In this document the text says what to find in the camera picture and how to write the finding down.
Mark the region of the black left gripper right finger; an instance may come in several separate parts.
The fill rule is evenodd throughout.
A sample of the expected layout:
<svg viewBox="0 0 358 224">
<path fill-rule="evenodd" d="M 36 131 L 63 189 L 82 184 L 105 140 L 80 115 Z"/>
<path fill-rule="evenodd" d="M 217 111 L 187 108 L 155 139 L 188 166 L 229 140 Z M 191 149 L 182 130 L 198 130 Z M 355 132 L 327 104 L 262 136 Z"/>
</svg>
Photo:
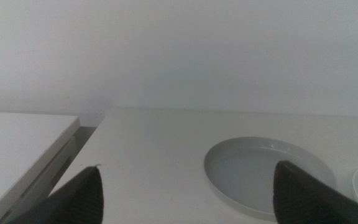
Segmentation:
<svg viewBox="0 0 358 224">
<path fill-rule="evenodd" d="M 289 161 L 273 175 L 273 210 L 278 223 L 358 224 L 358 203 Z"/>
</svg>

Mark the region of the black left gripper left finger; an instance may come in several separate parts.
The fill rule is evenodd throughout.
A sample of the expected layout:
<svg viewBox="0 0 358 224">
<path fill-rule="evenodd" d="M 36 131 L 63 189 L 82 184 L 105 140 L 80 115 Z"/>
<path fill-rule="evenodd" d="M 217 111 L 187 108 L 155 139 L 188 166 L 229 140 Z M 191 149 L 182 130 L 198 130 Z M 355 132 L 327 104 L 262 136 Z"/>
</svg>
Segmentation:
<svg viewBox="0 0 358 224">
<path fill-rule="evenodd" d="M 91 166 L 9 224 L 102 224 L 103 213 L 101 174 Z"/>
</svg>

